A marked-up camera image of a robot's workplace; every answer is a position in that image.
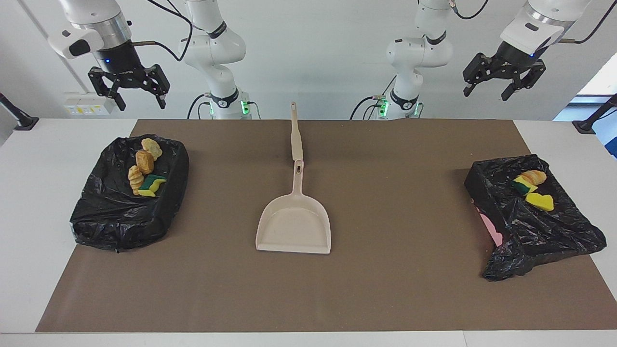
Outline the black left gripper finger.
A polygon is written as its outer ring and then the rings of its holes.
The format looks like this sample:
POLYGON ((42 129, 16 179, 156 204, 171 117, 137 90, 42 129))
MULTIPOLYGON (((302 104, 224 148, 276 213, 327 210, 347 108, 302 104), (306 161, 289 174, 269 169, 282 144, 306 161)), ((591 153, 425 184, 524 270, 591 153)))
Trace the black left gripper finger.
POLYGON ((544 61, 538 60, 533 63, 526 71, 526 75, 522 76, 522 73, 518 70, 512 70, 510 68, 510 74, 512 82, 503 90, 501 99, 507 101, 512 94, 518 92, 521 89, 531 89, 535 83, 540 79, 542 74, 546 71, 546 65, 544 61))
POLYGON ((491 62, 491 57, 477 53, 463 70, 463 79, 467 83, 463 90, 465 97, 469 97, 478 84, 491 79, 491 62))

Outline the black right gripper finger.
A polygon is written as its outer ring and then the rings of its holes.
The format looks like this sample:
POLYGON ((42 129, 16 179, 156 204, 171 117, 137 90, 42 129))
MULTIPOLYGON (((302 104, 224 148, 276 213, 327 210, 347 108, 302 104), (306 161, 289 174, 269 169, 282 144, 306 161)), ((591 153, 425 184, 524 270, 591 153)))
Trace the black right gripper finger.
POLYGON ((156 97, 157 104, 165 109, 165 98, 170 90, 170 82, 159 64, 145 68, 145 90, 156 97))
POLYGON ((121 111, 126 109, 126 103, 118 92, 121 87, 121 80, 115 73, 105 72, 99 67, 92 67, 88 72, 88 77, 99 96, 113 100, 121 111))

